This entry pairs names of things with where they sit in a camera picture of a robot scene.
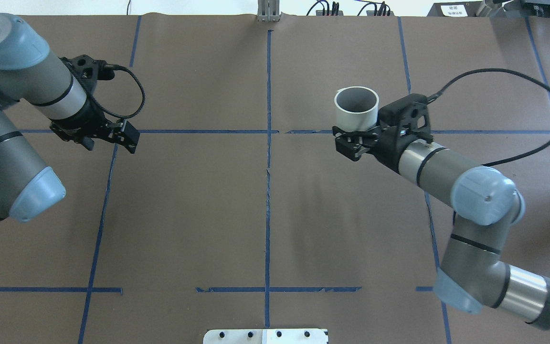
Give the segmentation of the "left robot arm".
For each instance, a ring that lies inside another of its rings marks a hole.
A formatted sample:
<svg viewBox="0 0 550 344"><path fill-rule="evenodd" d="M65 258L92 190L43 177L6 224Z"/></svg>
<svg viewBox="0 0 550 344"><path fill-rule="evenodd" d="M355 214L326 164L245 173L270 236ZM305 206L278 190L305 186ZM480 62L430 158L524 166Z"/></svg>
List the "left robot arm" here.
<svg viewBox="0 0 550 344"><path fill-rule="evenodd" d="M98 81L129 68L81 55L59 57L21 17L0 13L0 222L28 222L61 201L67 191L53 168L6 115L26 100L50 120L63 141L93 150L95 140L135 153L140 133L132 115L118 115L94 98Z"/></svg>

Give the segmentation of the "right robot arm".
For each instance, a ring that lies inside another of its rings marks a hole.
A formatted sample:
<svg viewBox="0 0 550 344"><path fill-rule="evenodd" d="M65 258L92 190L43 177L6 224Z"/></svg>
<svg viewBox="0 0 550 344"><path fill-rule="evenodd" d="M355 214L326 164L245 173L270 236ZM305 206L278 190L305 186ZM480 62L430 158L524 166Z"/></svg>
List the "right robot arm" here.
<svg viewBox="0 0 550 344"><path fill-rule="evenodd" d="M501 260L510 228L526 210L510 178L436 143L426 127L332 131L336 150L345 157L358 161L371 154L454 211L434 283L441 302L472 315L484 307L500 309L550 331L550 278Z"/></svg>

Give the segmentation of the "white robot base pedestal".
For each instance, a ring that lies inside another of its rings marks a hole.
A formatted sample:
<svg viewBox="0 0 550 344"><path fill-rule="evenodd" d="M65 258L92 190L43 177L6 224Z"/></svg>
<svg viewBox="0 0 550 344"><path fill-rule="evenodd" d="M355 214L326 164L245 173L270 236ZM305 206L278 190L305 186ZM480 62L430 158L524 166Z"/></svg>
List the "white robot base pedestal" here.
<svg viewBox="0 0 550 344"><path fill-rule="evenodd" d="M214 329L203 337L203 344L328 344L326 329Z"/></svg>

